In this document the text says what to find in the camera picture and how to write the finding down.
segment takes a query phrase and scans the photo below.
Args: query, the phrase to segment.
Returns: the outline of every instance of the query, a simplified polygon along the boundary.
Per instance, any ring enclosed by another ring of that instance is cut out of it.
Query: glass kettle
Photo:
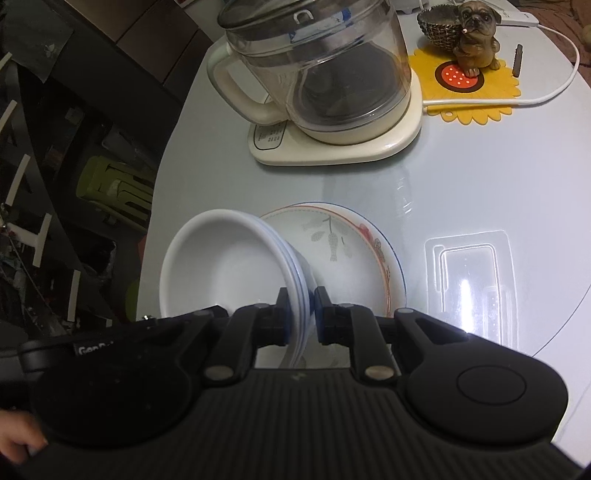
[[[226,41],[209,58],[209,79],[252,123],[289,119],[349,145],[380,136],[406,110],[411,71],[391,0],[233,0],[217,20]],[[238,59],[271,101],[254,101],[232,79]]]

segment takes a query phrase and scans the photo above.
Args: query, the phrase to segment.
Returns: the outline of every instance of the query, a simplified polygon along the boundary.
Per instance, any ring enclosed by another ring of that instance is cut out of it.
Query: power cord
[[[581,56],[579,54],[579,49],[574,42],[568,38],[566,35],[562,34],[559,31],[556,31],[552,28],[545,27],[543,25],[538,25],[538,28],[542,30],[547,30],[549,32],[556,33],[557,35],[564,38],[568,41],[574,49],[576,53],[577,59],[574,62],[573,71],[570,73],[569,78],[556,90],[541,96],[539,98],[532,98],[532,99],[518,99],[518,98],[500,98],[500,99],[439,99],[439,100],[423,100],[423,106],[433,106],[433,105],[511,105],[511,106],[528,106],[528,105],[539,105],[540,103],[547,102],[548,100],[552,100],[555,96],[561,94],[568,88],[568,86],[573,83],[574,76],[577,75],[577,71],[579,69],[579,63],[581,61]]]

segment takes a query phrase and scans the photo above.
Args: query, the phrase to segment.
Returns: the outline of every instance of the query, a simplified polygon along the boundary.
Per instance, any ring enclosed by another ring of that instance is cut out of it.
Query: kettle base
[[[293,122],[251,125],[248,148],[265,165],[312,166],[361,163],[390,157],[407,147],[421,129],[423,95],[413,72],[410,101],[402,118],[386,133],[353,145],[329,145],[306,135]]]

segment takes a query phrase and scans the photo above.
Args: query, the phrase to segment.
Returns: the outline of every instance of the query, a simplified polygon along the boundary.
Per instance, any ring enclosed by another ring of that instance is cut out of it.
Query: yellow sunflower coaster
[[[424,100],[446,98],[511,98],[518,97],[521,92],[517,88],[519,80],[513,77],[504,60],[499,59],[501,68],[482,69],[476,78],[467,78],[457,65],[452,54],[434,45],[427,45],[414,51],[408,58],[410,66],[421,81]],[[462,125],[472,120],[486,125],[488,119],[498,122],[501,114],[510,115],[510,106],[476,106],[476,105],[438,105],[428,106],[427,113],[431,116],[441,115],[445,122],[453,122],[456,118]]]

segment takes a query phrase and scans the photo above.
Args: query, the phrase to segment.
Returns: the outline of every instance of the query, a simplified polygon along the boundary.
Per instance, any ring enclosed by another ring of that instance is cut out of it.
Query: pug figurine
[[[501,68],[495,57],[501,45],[493,36],[501,16],[489,5],[470,1],[455,8],[462,24],[462,33],[453,53],[457,63],[467,77],[478,77],[480,69]]]

